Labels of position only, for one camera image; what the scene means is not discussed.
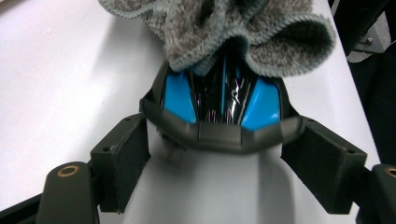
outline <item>reflective black surface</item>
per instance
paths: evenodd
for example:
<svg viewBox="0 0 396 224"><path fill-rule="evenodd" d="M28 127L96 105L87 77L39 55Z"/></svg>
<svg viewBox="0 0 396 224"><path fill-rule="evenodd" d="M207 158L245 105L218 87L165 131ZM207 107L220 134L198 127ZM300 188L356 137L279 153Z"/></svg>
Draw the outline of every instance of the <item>reflective black surface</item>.
<svg viewBox="0 0 396 224"><path fill-rule="evenodd" d="M198 120L240 125L257 76L231 57L219 60L205 77L190 76Z"/></svg>

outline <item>metal screw hole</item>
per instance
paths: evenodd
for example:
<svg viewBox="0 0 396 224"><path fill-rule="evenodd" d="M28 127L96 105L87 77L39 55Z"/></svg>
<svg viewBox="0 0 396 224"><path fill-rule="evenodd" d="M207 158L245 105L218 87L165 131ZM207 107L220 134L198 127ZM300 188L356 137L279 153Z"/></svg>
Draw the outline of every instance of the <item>metal screw hole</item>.
<svg viewBox="0 0 396 224"><path fill-rule="evenodd" d="M61 170L59 170L57 175L59 177L68 177L70 175L74 175L75 173L77 173L78 170L79 170L79 168L76 165L66 166L66 167L62 168Z"/></svg>
<svg viewBox="0 0 396 224"><path fill-rule="evenodd" d="M349 149L349 148L347 148L347 149L346 149L346 153L349 153L349 154L354 154L354 153L355 153L355 151L354 151L354 150L352 150L352 149Z"/></svg>
<svg viewBox="0 0 396 224"><path fill-rule="evenodd" d="M388 169L387 169L387 173L388 173L389 175L391 175L391 176L393 176L393 177L396 178L396 169L394 169L394 168L388 168Z"/></svg>

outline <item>black device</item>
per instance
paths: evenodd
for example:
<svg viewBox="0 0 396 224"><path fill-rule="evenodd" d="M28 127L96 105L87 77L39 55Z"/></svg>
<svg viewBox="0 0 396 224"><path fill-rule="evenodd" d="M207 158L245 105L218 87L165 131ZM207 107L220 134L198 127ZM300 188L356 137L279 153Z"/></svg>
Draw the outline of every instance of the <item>black device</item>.
<svg viewBox="0 0 396 224"><path fill-rule="evenodd" d="M196 150L246 154L282 144L281 158L329 214L348 214L355 202L361 208L357 223L396 223L396 167L367 170L366 153L293 109L282 79L255 76L237 59L228 60L207 77L175 73L165 63L140 102L142 114L123 119L88 163L51 171L43 194L1 212L0 223L99 223L97 205L102 212L124 212L150 157L146 118L171 140ZM182 104L169 105L175 93L166 88L175 84L187 95ZM271 105L249 110L263 92L270 93ZM259 121L249 123L247 113ZM217 132L226 134L213 136Z"/></svg>

